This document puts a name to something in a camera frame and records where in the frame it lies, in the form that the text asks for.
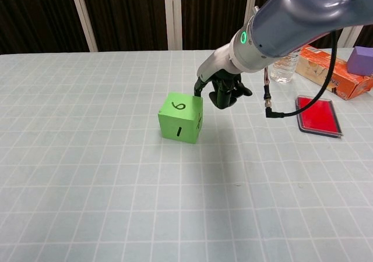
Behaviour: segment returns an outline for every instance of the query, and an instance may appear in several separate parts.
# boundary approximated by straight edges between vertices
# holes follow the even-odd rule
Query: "gray grid mat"
[[[340,49],[348,57],[350,49]],[[0,261],[373,261],[373,96],[341,140],[265,119],[262,73],[196,145],[160,137],[208,51],[0,56]],[[318,86],[272,84],[276,111]]]

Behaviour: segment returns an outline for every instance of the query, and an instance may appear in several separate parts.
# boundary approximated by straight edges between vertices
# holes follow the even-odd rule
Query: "purple block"
[[[373,48],[355,47],[347,61],[347,71],[361,76],[373,76]]]

